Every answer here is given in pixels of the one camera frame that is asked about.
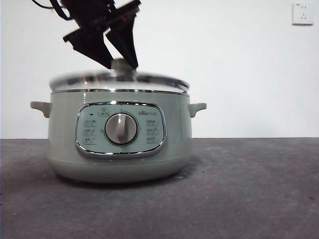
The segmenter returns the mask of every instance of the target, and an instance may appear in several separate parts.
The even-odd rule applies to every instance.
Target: pot base
[[[49,159],[55,172],[63,177],[89,183],[133,183],[169,176],[180,171],[190,156],[172,160],[126,165],[72,164]]]

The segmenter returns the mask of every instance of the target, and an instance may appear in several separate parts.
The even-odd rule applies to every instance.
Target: control panel
[[[148,156],[159,151],[165,138],[164,115],[154,104],[90,103],[78,113],[75,143],[87,156]]]

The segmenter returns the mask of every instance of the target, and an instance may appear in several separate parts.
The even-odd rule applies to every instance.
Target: cable
[[[58,0],[50,0],[50,3],[52,5],[52,7],[54,8],[54,10],[56,11],[56,13],[59,15],[59,17],[63,18],[64,20],[67,20],[67,21],[73,19],[73,18],[71,18],[71,16],[67,16],[65,14],[65,12],[62,10],[62,7],[58,3]]]
[[[43,5],[41,5],[40,3],[38,3],[36,0],[31,0],[31,1],[34,2],[36,5],[38,5],[38,6],[41,7],[41,8],[54,9],[54,7],[52,7],[52,6],[43,6]]]

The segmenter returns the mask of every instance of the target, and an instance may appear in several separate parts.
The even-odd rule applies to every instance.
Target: robotic arm
[[[139,11],[139,0],[116,8],[113,0],[50,0],[57,14],[65,20],[75,20],[79,29],[66,35],[73,49],[111,68],[113,57],[104,44],[103,34],[121,53],[133,69],[138,67],[133,41],[133,25]],[[62,8],[66,8],[68,17]]]

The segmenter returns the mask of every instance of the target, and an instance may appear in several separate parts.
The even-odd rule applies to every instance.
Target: tabletop
[[[319,138],[192,142],[179,173],[116,185],[56,175],[45,139],[1,140],[1,238],[319,238]]]

